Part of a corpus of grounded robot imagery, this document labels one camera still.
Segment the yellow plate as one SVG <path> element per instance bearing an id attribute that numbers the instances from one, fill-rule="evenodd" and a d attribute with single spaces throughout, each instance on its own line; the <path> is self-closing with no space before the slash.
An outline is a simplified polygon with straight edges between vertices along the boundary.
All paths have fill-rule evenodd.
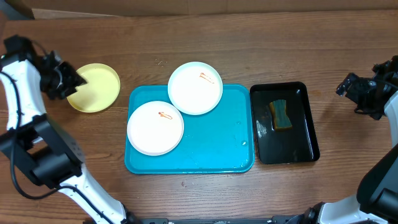
<path id="1" fill-rule="evenodd" d="M 96 113 L 111 106 L 119 95 L 121 82 L 116 71 L 102 63 L 91 63 L 77 71 L 87 84 L 67 97 L 69 104 L 84 113 Z"/>

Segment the green yellow sponge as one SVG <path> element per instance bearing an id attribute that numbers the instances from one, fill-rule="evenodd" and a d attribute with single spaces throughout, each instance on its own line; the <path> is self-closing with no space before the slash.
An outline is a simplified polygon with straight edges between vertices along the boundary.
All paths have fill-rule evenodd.
<path id="1" fill-rule="evenodd" d="M 287 115 L 286 100 L 275 100 L 269 103 L 272 125 L 275 131 L 292 129 L 292 123 Z"/>

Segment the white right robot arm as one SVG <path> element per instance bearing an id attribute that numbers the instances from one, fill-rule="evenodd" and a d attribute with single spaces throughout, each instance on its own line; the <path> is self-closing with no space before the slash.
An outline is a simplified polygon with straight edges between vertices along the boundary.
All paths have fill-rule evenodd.
<path id="1" fill-rule="evenodd" d="M 363 177 L 357 193 L 320 202 L 289 223 L 397 223 L 397 56 L 376 64 L 372 78 L 349 73 L 336 93 L 356 103 L 355 113 L 389 121 L 392 149 Z"/>

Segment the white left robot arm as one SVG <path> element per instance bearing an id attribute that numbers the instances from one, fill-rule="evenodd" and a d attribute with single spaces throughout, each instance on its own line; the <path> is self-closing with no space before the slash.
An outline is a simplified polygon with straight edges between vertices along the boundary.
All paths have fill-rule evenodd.
<path id="1" fill-rule="evenodd" d="M 76 93 L 86 80 L 55 51 L 39 55 L 36 43 L 14 35 L 4 40 L 1 82 L 9 112 L 7 131 L 1 135 L 1 152 L 10 160 L 15 189 L 25 198 L 35 199 L 18 184 L 19 169 L 34 185 L 49 192 L 42 200 L 60 192 L 90 217 L 91 223 L 140 223 L 120 201 L 112 198 L 93 178 L 85 165 L 78 143 L 46 112 L 42 94 L 65 99 Z"/>

